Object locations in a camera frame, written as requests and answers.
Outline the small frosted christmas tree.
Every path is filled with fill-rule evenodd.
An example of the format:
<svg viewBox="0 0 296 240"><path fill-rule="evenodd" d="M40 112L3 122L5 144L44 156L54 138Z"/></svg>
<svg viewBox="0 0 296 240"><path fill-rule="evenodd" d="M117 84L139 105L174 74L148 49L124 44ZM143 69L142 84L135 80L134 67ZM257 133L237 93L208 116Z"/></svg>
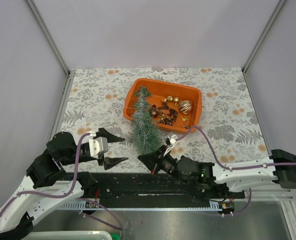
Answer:
<svg viewBox="0 0 296 240"><path fill-rule="evenodd" d="M152 94L141 86L133 95L131 137L139 155L150 154L163 144L162 133L154 122L153 107L148 102Z"/></svg>

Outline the gold flower ornament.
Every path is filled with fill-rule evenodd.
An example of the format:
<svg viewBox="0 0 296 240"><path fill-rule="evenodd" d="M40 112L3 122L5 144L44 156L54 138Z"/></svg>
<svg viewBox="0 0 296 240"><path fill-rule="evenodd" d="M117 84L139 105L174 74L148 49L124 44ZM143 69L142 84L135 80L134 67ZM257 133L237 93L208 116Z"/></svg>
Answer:
<svg viewBox="0 0 296 240"><path fill-rule="evenodd" d="M185 121L188 121L188 117L187 117L187 116L183 116L181 119L182 119L184 122L185 122Z"/></svg>

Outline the orange plastic tray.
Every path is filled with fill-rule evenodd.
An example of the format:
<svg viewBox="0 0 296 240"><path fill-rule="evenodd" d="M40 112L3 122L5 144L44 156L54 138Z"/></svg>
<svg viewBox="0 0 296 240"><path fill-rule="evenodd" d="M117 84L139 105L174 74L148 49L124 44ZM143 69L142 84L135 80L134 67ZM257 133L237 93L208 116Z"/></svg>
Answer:
<svg viewBox="0 0 296 240"><path fill-rule="evenodd" d="M159 110L159 115L153 119L159 129L184 134L188 131L187 128L199 124L203 103L202 92L198 88L149 78L137 79L128 91L123 109L123 116L126 119L133 120L134 104L138 99L134 93L142 86L151 93L151 97L147 98L149 105ZM180 110L180 103L183 101L189 101L192 105L187 114ZM161 118L172 119L174 117L170 115L170 109L177 111L176 120L171 125L159 123Z"/></svg>

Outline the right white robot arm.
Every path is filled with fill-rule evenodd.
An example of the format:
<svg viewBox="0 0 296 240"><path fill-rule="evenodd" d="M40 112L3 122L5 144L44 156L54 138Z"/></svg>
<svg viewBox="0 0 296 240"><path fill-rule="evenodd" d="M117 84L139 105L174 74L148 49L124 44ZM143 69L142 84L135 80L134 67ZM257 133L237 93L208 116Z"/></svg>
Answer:
<svg viewBox="0 0 296 240"><path fill-rule="evenodd" d="M174 158L165 146L138 156L151 174L164 171L196 188L212 190L223 187L226 192L240 193L254 187L278 184L281 188L296 189L296 155L274 149L270 156L251 162L232 164L198 162L186 156Z"/></svg>

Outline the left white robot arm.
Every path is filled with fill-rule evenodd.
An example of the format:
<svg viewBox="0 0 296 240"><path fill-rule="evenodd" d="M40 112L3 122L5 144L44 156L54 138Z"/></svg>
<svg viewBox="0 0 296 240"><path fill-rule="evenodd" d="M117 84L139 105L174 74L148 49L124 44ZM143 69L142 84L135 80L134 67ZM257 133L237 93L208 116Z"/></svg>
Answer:
<svg viewBox="0 0 296 240"><path fill-rule="evenodd" d="M0 240L25 238L42 219L70 201L97 199L100 194L97 182L90 172L78 170L79 163L97 161L109 170L126 160L106 157L109 144L123 141L124 138L104 128L87 131L78 142L67 131L55 134L0 207Z"/></svg>

